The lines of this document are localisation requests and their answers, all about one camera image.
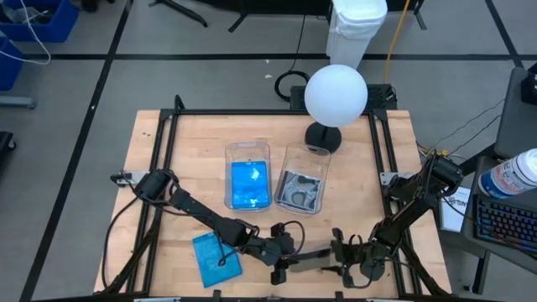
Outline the small electronics box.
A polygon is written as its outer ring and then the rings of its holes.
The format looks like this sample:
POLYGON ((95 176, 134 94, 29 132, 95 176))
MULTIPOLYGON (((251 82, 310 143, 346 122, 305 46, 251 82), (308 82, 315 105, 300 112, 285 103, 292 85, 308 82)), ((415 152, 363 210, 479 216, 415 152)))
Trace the small electronics box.
POLYGON ((435 156, 441 156, 441 157, 447 157, 449 155, 449 152, 447 150, 436 150, 432 148, 425 148, 420 145, 417 146, 419 156, 420 156, 420 163, 422 165, 425 165, 429 157, 435 156))

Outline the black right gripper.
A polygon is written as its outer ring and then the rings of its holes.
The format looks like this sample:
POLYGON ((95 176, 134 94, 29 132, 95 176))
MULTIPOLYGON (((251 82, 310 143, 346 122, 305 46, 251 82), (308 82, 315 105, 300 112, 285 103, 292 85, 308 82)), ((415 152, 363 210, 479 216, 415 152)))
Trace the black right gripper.
POLYGON ((368 277, 370 281, 380 280, 385 272, 385 262, 388 257, 388 249, 377 242, 360 244, 343 243, 341 229, 332 229, 334 241, 334 253, 336 261, 341 264, 338 274, 342 276, 343 286, 347 289, 355 289, 353 276, 350 269, 353 265, 360 266, 360 273, 368 277))

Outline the white trash can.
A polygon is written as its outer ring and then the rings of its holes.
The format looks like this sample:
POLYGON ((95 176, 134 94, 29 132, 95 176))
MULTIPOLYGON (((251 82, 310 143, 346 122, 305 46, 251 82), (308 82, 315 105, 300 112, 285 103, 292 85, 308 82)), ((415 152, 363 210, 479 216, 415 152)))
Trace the white trash can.
POLYGON ((331 0, 326 55, 356 69, 388 13, 386 0, 331 0))

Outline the black backlit keyboard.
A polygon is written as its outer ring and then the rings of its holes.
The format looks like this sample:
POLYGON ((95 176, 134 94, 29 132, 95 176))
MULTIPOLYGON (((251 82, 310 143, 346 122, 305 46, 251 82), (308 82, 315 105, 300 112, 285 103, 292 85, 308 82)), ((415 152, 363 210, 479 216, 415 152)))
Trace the black backlit keyboard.
POLYGON ((537 256, 537 209, 472 197, 473 236, 537 256))

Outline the white wipes canister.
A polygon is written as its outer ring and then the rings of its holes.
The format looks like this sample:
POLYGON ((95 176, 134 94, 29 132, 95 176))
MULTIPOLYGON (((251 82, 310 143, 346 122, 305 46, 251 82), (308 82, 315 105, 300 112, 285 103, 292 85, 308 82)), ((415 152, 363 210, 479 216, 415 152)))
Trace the white wipes canister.
POLYGON ((496 199, 508 199, 537 189, 537 148, 504 161, 478 178, 480 190, 496 199))

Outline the black equipment piece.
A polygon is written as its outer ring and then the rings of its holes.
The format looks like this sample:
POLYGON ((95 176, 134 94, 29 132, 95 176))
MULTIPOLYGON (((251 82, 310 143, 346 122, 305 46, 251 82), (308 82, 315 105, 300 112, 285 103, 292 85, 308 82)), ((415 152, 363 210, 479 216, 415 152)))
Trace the black equipment piece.
POLYGON ((11 153, 17 148, 14 141, 13 133, 0 131, 0 176, 3 173, 4 166, 11 157, 11 153))

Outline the white paper sheet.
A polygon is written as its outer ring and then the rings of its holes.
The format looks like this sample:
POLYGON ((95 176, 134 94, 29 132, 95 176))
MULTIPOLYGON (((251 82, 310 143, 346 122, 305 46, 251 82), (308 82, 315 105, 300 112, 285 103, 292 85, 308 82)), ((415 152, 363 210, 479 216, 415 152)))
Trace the white paper sheet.
POLYGON ((460 232, 463 215, 466 213, 471 190, 459 187, 452 195, 448 195, 440 203, 440 229, 448 232, 460 232))

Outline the clear plastic bin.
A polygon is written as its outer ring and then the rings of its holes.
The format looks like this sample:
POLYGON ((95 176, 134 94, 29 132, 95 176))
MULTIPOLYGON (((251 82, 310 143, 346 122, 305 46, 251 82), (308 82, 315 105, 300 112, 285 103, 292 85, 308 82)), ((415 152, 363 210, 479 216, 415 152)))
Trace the clear plastic bin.
POLYGON ((230 143, 225 148, 226 175, 225 175, 225 197, 224 204, 234 211, 266 211, 272 204, 272 175, 270 163, 270 147, 265 142, 240 142, 230 143), (265 161, 268 170, 268 189, 270 194, 270 205, 261 209, 238 210, 232 208, 232 163, 247 161, 265 161))
MULTIPOLYGON (((331 153, 324 148, 319 148, 319 147, 315 147, 312 145, 301 144, 301 143, 291 143, 287 146, 285 150, 284 162, 282 165, 282 169, 280 171, 279 181, 280 181, 280 177, 283 175, 285 170, 299 173, 299 174, 309 175, 310 177, 315 177, 315 178, 320 179, 321 180, 320 197, 321 197, 321 208, 322 208, 322 199, 324 195, 324 189, 326 187, 326 176, 327 176, 330 162, 331 162, 331 153)), ((287 209, 285 207, 282 207, 282 206, 280 207, 287 211, 291 211, 290 209, 287 209)), ((307 214, 307 213, 298 212, 298 211, 293 211, 293 212, 300 213, 306 216, 315 215, 315 214, 307 214)))

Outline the grey keyboard tray desk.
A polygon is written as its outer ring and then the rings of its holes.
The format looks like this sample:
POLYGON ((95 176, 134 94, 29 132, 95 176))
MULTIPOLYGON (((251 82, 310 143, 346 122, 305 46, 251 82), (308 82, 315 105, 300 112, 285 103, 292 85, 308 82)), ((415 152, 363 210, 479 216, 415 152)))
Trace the grey keyboard tray desk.
POLYGON ((480 195, 492 200, 505 200, 508 205, 511 206, 527 206, 537 209, 537 189, 527 191, 521 195, 516 195, 508 199, 494 199, 488 197, 482 193, 478 186, 479 176, 496 166, 498 162, 494 159, 481 158, 477 162, 477 168, 474 174, 474 180, 472 183, 470 198, 467 204, 466 216, 461 227, 461 234, 469 240, 471 243, 477 245, 479 248, 491 252, 511 263, 514 263, 521 268, 524 268, 532 273, 537 274, 537 256, 529 254, 525 251, 520 251, 516 248, 506 247, 503 245, 495 244, 493 242, 487 242, 478 240, 473 236, 473 226, 476 222, 472 219, 472 197, 474 195, 480 195))

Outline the grey table foot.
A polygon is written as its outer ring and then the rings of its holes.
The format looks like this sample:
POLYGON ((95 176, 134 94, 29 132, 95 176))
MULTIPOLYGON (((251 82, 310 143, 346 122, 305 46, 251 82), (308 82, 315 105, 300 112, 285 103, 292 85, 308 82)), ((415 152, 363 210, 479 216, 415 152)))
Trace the grey table foot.
POLYGON ((32 97, 26 96, 0 96, 0 107, 22 107, 33 110, 37 102, 32 97))

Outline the black aluminium frame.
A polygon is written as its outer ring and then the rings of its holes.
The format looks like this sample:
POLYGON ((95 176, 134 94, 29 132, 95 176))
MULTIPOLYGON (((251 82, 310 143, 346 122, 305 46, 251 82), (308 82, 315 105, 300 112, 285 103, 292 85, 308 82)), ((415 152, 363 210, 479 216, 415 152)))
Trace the black aluminium frame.
MULTIPOLYGON (((306 112, 290 109, 186 109, 176 120, 168 109, 141 110, 135 117, 124 167, 140 171, 168 164, 193 197, 221 216, 234 216, 223 202, 225 147, 232 142, 267 143, 272 174, 278 176, 287 145, 302 139, 310 122, 306 112), (172 124, 176 125, 174 137, 169 135, 172 124)), ((241 218, 258 226, 263 235, 269 234, 273 224, 289 221, 292 233, 306 248, 330 242, 336 227, 347 239, 367 239, 384 216, 378 176, 388 167, 388 157, 394 156, 398 167, 406 172, 414 173, 420 167, 414 130, 408 112, 390 110, 385 121, 360 117, 343 129, 343 137, 329 166, 318 214, 301 216, 272 206, 267 211, 243 212, 241 218)), ((202 285, 191 243, 206 231, 193 218, 163 215, 157 246, 141 257, 123 292, 210 296, 211 289, 202 285)), ((333 299, 336 293, 349 299, 391 298, 398 293, 392 267, 387 267, 385 275, 367 289, 346 289, 336 274, 316 270, 289 273, 284 284, 274 286, 269 277, 271 267, 246 255, 241 262, 242 275, 220 285, 226 298, 333 299)))

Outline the black stand foot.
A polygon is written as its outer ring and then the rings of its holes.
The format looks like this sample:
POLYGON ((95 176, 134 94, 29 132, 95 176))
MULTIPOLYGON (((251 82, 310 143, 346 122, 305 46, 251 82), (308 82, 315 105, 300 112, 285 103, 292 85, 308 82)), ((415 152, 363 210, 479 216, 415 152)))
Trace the black stand foot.
POLYGON ((185 15, 187 18, 190 18, 197 23, 200 23, 205 28, 208 27, 207 21, 200 14, 195 13, 194 11, 184 7, 183 5, 176 3, 174 0, 154 0, 153 2, 149 3, 148 6, 153 7, 159 4, 163 4, 168 8, 172 8, 176 12, 185 15))
POLYGON ((235 11, 239 13, 238 19, 228 28, 229 33, 233 33, 244 21, 244 19, 250 14, 248 8, 248 0, 232 0, 235 6, 235 11))
POLYGON ((426 23, 421 15, 421 8, 424 2, 425 0, 416 0, 416 4, 414 6, 414 16, 421 30, 427 30, 426 23))

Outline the blue plastic floor bin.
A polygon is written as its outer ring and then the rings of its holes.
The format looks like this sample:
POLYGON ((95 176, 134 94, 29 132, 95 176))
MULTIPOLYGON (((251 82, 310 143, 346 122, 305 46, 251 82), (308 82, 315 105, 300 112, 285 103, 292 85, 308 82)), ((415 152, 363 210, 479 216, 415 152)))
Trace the blue plastic floor bin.
POLYGON ((0 91, 13 88, 23 62, 23 53, 7 38, 0 36, 0 91))
POLYGON ((3 0, 3 5, 22 14, 21 22, 6 23, 0 21, 0 32, 13 41, 36 42, 32 35, 23 10, 24 3, 30 15, 30 9, 48 11, 42 23, 30 21, 32 30, 41 42, 63 43, 67 40, 78 18, 79 10, 70 0, 3 0))

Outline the black desktop device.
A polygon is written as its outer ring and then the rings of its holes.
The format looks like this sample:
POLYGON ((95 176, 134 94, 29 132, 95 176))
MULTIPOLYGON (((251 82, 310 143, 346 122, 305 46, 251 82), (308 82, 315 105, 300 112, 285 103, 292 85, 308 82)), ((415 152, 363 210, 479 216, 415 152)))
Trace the black desktop device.
POLYGON ((528 75, 521 81, 521 100, 537 106, 537 62, 528 68, 528 75))

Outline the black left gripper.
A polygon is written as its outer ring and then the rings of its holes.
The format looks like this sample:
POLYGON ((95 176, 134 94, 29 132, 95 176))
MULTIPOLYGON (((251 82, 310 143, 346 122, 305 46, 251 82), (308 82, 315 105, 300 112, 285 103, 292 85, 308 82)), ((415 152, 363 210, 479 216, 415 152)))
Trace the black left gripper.
MULTIPOLYGON (((251 240, 251 256, 267 266, 276 264, 282 257, 295 252, 295 240, 285 230, 285 223, 276 223, 270 228, 271 237, 255 237, 251 240)), ((280 285, 287 281, 285 268, 275 268, 271 273, 271 284, 280 285)))

